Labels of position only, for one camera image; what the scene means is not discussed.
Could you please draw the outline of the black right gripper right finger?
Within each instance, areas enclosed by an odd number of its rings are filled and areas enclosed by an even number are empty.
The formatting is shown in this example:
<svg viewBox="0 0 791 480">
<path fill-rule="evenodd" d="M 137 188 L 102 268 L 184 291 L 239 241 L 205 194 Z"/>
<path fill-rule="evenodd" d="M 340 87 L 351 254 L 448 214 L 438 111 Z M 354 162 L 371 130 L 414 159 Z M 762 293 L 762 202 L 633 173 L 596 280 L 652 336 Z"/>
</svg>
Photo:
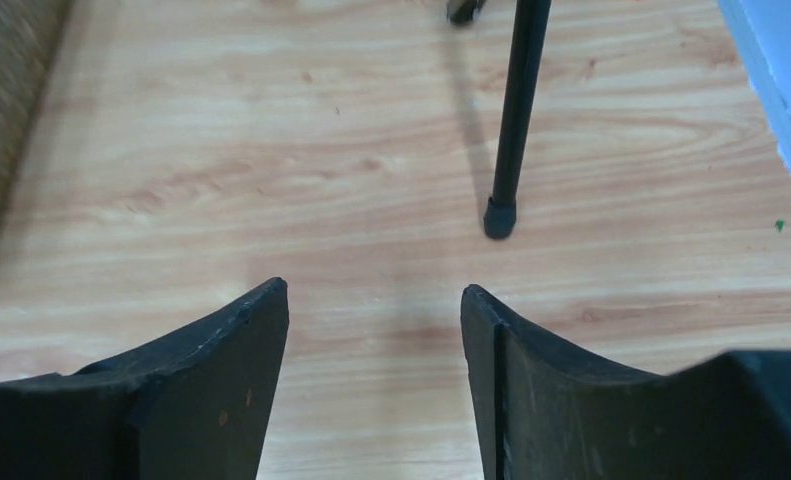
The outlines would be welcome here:
<svg viewBox="0 0 791 480">
<path fill-rule="evenodd" d="M 791 350 L 730 350 L 657 375 L 478 285 L 460 321 L 487 479 L 791 479 Z"/>
</svg>

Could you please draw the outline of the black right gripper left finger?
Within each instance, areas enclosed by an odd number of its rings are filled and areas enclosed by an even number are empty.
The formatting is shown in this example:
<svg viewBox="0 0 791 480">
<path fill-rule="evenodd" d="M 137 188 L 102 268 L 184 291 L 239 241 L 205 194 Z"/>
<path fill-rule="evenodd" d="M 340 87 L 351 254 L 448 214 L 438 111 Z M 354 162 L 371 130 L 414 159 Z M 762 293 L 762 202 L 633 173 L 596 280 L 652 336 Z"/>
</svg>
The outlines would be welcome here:
<svg viewBox="0 0 791 480">
<path fill-rule="evenodd" d="M 289 326 L 272 278 L 70 375 L 0 382 L 0 479 L 253 479 Z"/>
</svg>

